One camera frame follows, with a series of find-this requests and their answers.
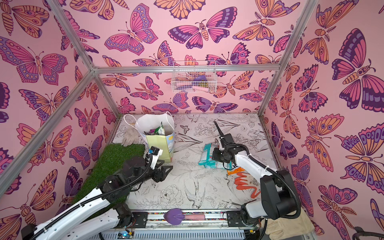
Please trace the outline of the teal mint candy bag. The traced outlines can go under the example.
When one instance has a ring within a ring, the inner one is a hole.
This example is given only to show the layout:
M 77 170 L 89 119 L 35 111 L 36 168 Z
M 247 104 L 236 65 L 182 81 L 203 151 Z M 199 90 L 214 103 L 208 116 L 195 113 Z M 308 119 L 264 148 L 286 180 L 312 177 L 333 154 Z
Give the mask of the teal mint candy bag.
M 224 169 L 223 164 L 213 160 L 213 151 L 219 146 L 219 143 L 206 144 L 198 165 L 206 169 Z

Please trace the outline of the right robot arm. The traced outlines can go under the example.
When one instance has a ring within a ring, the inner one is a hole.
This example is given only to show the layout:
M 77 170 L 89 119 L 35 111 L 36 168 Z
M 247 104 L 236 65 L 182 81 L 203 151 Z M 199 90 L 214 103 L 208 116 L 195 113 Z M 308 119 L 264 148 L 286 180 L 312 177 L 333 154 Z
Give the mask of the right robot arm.
M 260 184 L 261 199 L 241 206 L 239 215 L 242 222 L 250 226 L 261 219 L 298 218 L 302 204 L 290 173 L 261 163 L 251 155 L 247 146 L 235 143 L 231 134 L 224 134 L 218 123 L 214 124 L 222 147 L 214 149 L 212 159 L 245 169 Z

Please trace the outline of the green rainbow snack bag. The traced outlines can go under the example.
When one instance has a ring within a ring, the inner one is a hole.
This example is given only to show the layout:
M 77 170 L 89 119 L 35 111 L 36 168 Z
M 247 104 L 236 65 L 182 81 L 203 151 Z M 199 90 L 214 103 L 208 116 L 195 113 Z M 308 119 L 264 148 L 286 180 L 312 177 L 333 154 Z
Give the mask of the green rainbow snack bag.
M 163 123 L 161 123 L 160 126 L 155 129 L 155 135 L 160 135 L 160 136 L 166 135 L 166 130 L 164 128 Z

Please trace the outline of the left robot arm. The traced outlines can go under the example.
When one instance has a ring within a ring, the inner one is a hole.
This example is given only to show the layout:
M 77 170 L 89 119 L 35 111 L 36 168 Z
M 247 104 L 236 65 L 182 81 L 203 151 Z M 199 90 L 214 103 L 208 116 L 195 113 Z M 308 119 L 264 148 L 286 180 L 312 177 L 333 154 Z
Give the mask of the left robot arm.
M 172 165 L 160 160 L 163 151 L 151 147 L 142 156 L 125 160 L 122 167 L 106 177 L 98 186 L 79 202 L 49 221 L 36 225 L 28 224 L 22 229 L 24 240 L 60 240 L 73 234 L 76 227 L 91 235 L 112 227 L 128 227 L 133 222 L 133 212 L 126 203 L 117 204 L 120 198 L 127 198 L 147 180 L 163 182 L 172 171 Z

